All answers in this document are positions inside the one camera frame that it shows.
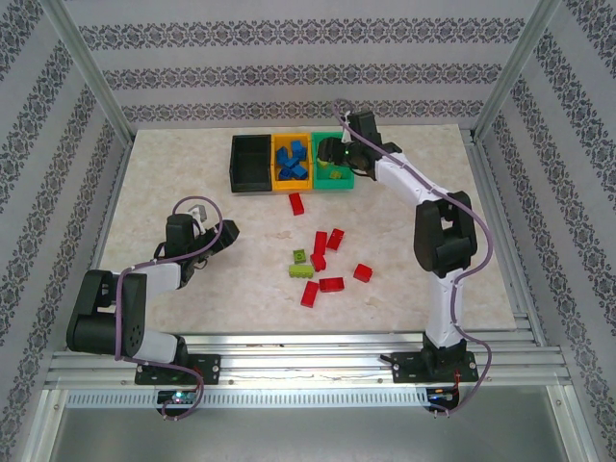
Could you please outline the grey metal sheet panel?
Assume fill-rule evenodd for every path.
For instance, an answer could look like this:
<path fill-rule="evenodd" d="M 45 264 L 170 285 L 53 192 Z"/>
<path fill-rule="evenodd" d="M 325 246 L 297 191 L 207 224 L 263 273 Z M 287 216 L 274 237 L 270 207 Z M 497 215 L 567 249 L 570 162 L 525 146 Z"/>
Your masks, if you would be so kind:
<path fill-rule="evenodd" d="M 43 401 L 11 462 L 613 462 L 570 387 L 488 387 L 461 411 L 215 408 L 179 423 L 152 408 Z"/>

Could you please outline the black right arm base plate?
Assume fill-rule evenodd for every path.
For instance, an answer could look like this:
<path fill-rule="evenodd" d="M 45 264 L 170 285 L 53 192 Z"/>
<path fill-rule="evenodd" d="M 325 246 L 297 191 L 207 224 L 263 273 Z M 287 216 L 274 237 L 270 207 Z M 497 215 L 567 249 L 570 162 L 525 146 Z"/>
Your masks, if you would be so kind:
<path fill-rule="evenodd" d="M 396 352 L 393 361 L 393 380 L 395 383 L 453 383 L 455 377 L 463 383 L 478 381 L 475 356 L 466 352 L 461 359 L 437 361 L 433 366 L 420 352 Z"/>

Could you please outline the aluminium side rail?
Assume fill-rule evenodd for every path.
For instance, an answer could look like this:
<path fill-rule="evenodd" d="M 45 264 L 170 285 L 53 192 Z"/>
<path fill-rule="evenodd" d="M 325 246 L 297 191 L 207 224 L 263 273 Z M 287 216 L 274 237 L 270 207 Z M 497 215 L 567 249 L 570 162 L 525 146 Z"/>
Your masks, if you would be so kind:
<path fill-rule="evenodd" d="M 97 190 L 95 201 L 90 209 L 89 220 L 85 234 L 80 241 L 79 250 L 85 253 L 74 263 L 67 283 L 69 292 L 66 296 L 66 316 L 61 330 L 62 340 L 65 341 L 66 331 L 75 307 L 82 280 L 90 269 L 97 269 L 102 260 L 102 253 L 111 228 L 111 221 L 119 197 L 119 190 L 125 174 L 133 144 L 129 144 L 119 155 L 113 168 L 105 172 L 102 183 Z"/>
<path fill-rule="evenodd" d="M 526 316 L 535 344 L 539 347 L 545 347 L 548 342 L 534 306 L 522 263 L 506 220 L 505 210 L 497 191 L 497 185 L 485 158 L 485 152 L 483 147 L 473 139 L 470 130 L 462 130 L 461 137 L 466 148 L 482 209 L 487 224 L 492 231 L 497 260 L 510 307 L 514 315 Z"/>

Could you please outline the black plastic bin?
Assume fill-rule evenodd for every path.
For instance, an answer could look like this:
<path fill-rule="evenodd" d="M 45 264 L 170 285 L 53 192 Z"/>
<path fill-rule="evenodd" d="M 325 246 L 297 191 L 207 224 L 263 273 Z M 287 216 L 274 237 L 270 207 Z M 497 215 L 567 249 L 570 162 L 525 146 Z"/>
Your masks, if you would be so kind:
<path fill-rule="evenodd" d="M 229 178 L 232 193 L 270 193 L 271 135 L 232 137 Z"/>

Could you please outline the yellow plastic bin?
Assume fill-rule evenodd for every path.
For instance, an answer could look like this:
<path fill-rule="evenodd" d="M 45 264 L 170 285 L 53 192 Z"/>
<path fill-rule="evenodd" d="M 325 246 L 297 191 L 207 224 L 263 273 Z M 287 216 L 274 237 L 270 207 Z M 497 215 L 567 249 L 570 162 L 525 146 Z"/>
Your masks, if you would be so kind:
<path fill-rule="evenodd" d="M 303 179 L 281 179 L 280 172 L 283 169 L 283 165 L 277 161 L 277 152 L 281 148 L 287 149 L 288 157 L 291 158 L 293 152 L 293 142 L 297 141 L 302 148 L 306 151 L 304 160 L 299 161 L 299 165 L 302 166 L 307 176 Z M 270 177 L 271 186 L 275 192 L 296 192 L 311 190 L 314 181 L 314 161 L 312 159 L 312 141 L 309 133 L 274 133 L 271 135 L 270 143 Z"/>

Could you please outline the aluminium extrusion rail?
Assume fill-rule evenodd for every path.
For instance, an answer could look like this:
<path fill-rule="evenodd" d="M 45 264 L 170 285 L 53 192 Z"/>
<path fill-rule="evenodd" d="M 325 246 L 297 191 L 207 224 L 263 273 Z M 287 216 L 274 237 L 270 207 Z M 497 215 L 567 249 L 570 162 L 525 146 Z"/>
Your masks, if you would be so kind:
<path fill-rule="evenodd" d="M 535 343 L 529 328 L 515 331 L 479 331 L 472 333 L 477 339 L 492 342 Z M 360 345 L 420 343 L 420 332 L 368 333 L 368 334 L 250 334 L 250 335 L 185 335 L 189 346 L 306 346 L 306 345 Z"/>
<path fill-rule="evenodd" d="M 133 389 L 136 370 L 129 369 L 55 369 L 44 378 L 45 389 Z M 564 367 L 491 369 L 486 386 L 569 385 L 569 371 Z M 240 389 L 318 389 L 393 387 L 393 375 L 385 370 L 232 370 L 219 374 L 221 388 Z"/>
<path fill-rule="evenodd" d="M 332 369 L 332 368 L 377 368 L 388 366 L 380 353 L 331 353 L 331 354 L 282 354 L 220 353 L 224 369 Z M 549 352 L 495 352 L 493 366 L 548 367 L 563 366 L 560 353 Z M 117 362 L 103 356 L 77 353 L 58 353 L 51 361 L 52 370 L 114 369 L 128 367 L 127 362 Z"/>

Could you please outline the green plastic bin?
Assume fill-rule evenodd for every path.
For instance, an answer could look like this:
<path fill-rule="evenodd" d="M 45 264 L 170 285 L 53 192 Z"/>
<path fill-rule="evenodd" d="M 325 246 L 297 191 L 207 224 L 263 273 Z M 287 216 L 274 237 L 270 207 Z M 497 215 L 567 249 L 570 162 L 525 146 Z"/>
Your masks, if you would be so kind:
<path fill-rule="evenodd" d="M 315 190 L 352 190 L 354 187 L 355 175 L 348 167 L 326 167 L 321 168 L 318 165 L 318 145 L 324 138 L 335 138 L 340 140 L 342 132 L 313 132 L 311 134 L 312 141 L 312 157 L 314 164 L 314 179 L 313 188 Z M 344 178 L 340 180 L 332 180 L 329 174 L 332 170 L 340 170 Z"/>

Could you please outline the aluminium frame post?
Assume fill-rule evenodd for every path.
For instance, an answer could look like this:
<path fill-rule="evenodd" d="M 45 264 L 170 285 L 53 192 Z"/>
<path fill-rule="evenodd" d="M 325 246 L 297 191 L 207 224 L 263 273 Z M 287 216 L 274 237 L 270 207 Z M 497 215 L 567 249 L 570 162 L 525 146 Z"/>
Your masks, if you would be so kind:
<path fill-rule="evenodd" d="M 519 40 L 471 130 L 472 140 L 475 144 L 485 139 L 509 92 L 521 75 L 534 47 L 544 34 L 561 3 L 562 0 L 537 0 L 532 15 L 522 30 Z"/>
<path fill-rule="evenodd" d="M 122 143 L 132 144 L 136 137 L 135 132 L 116 101 L 79 28 L 70 16 L 64 0 L 38 1 Z"/>

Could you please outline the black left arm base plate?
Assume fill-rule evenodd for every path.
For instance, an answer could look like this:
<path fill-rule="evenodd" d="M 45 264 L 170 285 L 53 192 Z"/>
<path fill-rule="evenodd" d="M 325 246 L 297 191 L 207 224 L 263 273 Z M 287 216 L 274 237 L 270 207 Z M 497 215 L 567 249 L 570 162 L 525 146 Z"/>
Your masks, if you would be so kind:
<path fill-rule="evenodd" d="M 138 366 L 135 374 L 137 385 L 196 386 L 195 374 L 205 385 L 218 385 L 221 357 L 216 354 L 190 354 L 184 366 Z"/>

